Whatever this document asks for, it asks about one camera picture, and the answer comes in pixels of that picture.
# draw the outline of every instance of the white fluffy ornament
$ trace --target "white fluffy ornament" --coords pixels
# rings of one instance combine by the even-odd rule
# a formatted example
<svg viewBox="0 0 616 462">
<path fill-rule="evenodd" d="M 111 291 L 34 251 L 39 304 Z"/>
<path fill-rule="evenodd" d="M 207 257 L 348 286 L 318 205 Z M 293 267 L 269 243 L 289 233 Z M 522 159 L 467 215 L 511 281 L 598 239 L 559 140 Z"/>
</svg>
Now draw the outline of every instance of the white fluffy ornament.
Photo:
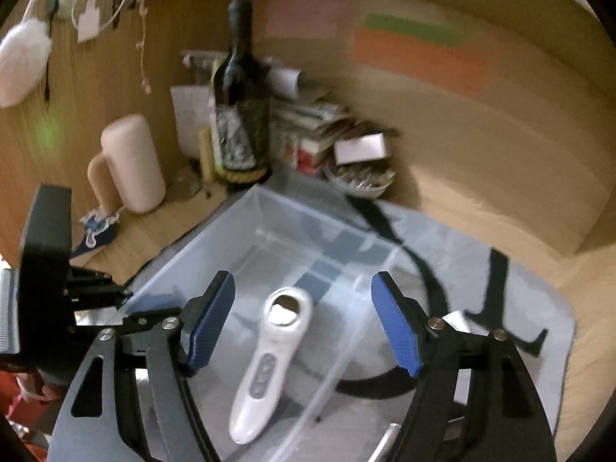
<svg viewBox="0 0 616 462">
<path fill-rule="evenodd" d="M 30 18 L 30 0 L 23 20 L 0 44 L 0 107 L 19 104 L 41 81 L 51 52 L 47 24 Z"/>
</svg>

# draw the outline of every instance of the wine bottle label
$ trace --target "wine bottle label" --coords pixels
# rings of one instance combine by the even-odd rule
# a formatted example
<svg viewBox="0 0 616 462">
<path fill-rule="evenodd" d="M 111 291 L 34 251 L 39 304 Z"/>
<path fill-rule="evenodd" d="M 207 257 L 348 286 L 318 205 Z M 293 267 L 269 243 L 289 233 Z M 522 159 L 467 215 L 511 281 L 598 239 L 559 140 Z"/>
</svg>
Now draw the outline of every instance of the wine bottle label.
<svg viewBox="0 0 616 462">
<path fill-rule="evenodd" d="M 226 171 L 251 171 L 269 161 L 269 105 L 250 100 L 234 106 L 216 106 L 212 133 L 216 167 Z"/>
</svg>

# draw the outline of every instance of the orange sticky note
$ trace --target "orange sticky note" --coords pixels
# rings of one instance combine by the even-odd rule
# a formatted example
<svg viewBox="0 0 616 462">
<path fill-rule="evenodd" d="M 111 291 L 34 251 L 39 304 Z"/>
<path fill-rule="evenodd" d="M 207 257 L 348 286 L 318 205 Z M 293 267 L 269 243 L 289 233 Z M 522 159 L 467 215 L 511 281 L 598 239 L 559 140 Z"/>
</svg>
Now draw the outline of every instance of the orange sticky note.
<svg viewBox="0 0 616 462">
<path fill-rule="evenodd" d="M 353 58 L 360 64 L 417 77 L 475 96 L 487 78 L 484 61 L 451 47 L 380 29 L 355 31 Z"/>
</svg>

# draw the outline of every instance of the metal screw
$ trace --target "metal screw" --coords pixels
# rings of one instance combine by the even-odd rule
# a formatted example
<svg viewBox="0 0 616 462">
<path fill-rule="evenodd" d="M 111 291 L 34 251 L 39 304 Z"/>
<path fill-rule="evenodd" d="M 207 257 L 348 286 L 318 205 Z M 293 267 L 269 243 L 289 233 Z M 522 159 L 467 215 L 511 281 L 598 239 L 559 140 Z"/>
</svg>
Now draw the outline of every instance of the metal screw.
<svg viewBox="0 0 616 462">
<path fill-rule="evenodd" d="M 115 332 L 113 331 L 113 328 L 106 328 L 106 329 L 100 331 L 100 333 L 99 333 L 99 340 L 100 341 L 108 341 L 114 335 L 115 335 Z"/>
<path fill-rule="evenodd" d="M 445 320 L 442 318 L 430 318 L 427 324 L 433 330 L 442 330 L 445 328 Z"/>
<path fill-rule="evenodd" d="M 179 318 L 172 316 L 170 318 L 165 318 L 162 321 L 162 327 L 165 330 L 173 330 L 175 327 L 177 327 L 180 324 L 180 320 Z"/>
<path fill-rule="evenodd" d="M 506 341 L 507 338 L 509 337 L 507 335 L 507 332 L 505 330 L 501 330 L 500 328 L 497 328 L 495 331 L 492 332 L 492 335 L 494 335 L 494 338 L 497 339 L 497 341 Z"/>
</svg>

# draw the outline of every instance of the wine bottle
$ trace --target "wine bottle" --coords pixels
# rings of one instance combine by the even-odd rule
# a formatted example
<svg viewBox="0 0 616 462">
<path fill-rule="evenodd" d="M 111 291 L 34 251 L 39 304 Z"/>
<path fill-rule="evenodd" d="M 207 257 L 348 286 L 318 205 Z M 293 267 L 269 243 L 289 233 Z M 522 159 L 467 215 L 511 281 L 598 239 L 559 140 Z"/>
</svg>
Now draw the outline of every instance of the wine bottle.
<svg viewBox="0 0 616 462">
<path fill-rule="evenodd" d="M 229 5 L 229 55 L 214 74 L 216 127 L 212 146 L 216 173 L 250 184 L 269 170 L 269 88 L 266 71 L 252 54 L 253 6 Z"/>
</svg>

